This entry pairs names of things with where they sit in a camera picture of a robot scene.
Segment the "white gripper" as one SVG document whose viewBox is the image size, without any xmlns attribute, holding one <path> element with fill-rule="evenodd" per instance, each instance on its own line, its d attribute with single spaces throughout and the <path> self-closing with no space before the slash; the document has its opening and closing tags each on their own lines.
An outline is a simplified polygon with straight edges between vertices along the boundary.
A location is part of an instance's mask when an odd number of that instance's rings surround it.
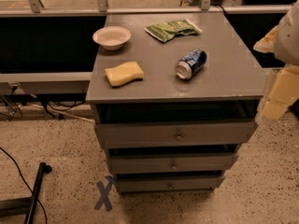
<svg viewBox="0 0 299 224">
<path fill-rule="evenodd" d="M 253 49 L 261 53 L 273 53 L 278 26 L 273 27 Z M 280 70 L 268 74 L 263 98 L 261 99 L 255 121 L 258 125 L 271 125 L 279 120 L 299 99 L 299 65 L 286 64 Z"/>
</svg>

